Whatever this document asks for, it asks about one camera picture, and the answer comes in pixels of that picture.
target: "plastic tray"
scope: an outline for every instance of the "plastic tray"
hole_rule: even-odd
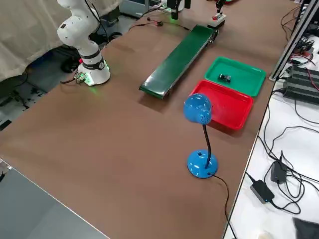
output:
[[[220,74],[231,76],[231,82],[220,81]],[[233,88],[249,96],[256,96],[266,77],[266,72],[248,64],[219,56],[209,67],[205,78],[221,85]]]
[[[241,129],[253,105],[253,98],[239,91],[201,80],[191,94],[202,93],[212,103],[212,120],[231,129]]]

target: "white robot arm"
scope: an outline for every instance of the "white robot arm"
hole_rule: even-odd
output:
[[[89,86],[108,81],[109,68],[98,44],[89,39],[89,35],[99,27],[97,12],[90,8],[86,0],[57,1],[72,13],[72,16],[59,26],[57,33],[61,41],[75,47],[82,58],[75,77],[83,79]]]

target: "white table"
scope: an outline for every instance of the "white table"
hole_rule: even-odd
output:
[[[314,44],[314,66],[308,63],[302,67],[319,70],[319,40],[316,38]],[[283,83],[277,82],[275,89],[282,88]],[[283,98],[281,93],[275,93],[270,101],[269,107],[271,119],[266,130],[266,141],[271,147],[272,140],[282,133],[287,126],[302,125],[319,130],[319,125],[305,122],[295,113],[294,101]],[[319,106],[297,101],[298,113],[308,120],[319,122]],[[263,132],[266,121],[269,117],[266,112],[259,136],[263,139]],[[285,157],[293,164],[295,170],[309,177],[319,180],[319,134],[305,129],[288,130],[281,138],[276,140],[273,152],[277,157],[283,150]],[[251,158],[247,167],[247,172],[255,180],[263,180],[265,173],[274,162],[266,154],[259,139],[255,141]],[[297,193],[298,186],[296,180],[291,180],[295,185],[289,184],[292,193]],[[279,191],[277,184],[270,180],[270,173],[266,179],[267,186],[274,193],[274,202],[278,206],[284,206],[289,202]],[[300,200],[301,213],[292,215],[275,209],[270,203],[263,205],[250,190],[251,180],[247,175],[243,178],[243,183],[239,189],[238,198],[235,202],[231,215],[231,225],[236,233],[237,239],[258,239],[258,235],[264,231],[269,232],[273,239],[294,239],[296,230],[293,224],[293,217],[302,220],[319,223],[319,193],[309,184],[305,183],[305,194]],[[296,211],[295,205],[290,205],[289,210]],[[225,239],[233,239],[232,232],[228,226]]]

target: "lamp head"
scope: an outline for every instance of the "lamp head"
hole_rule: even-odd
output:
[[[212,117],[209,98],[200,93],[193,94],[184,103],[184,115],[190,122],[208,124]]]

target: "white curtain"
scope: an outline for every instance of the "white curtain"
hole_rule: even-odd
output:
[[[122,0],[91,0],[100,15]],[[71,12],[56,0],[2,0],[0,3],[0,81],[22,74],[27,65],[61,45],[56,30]]]

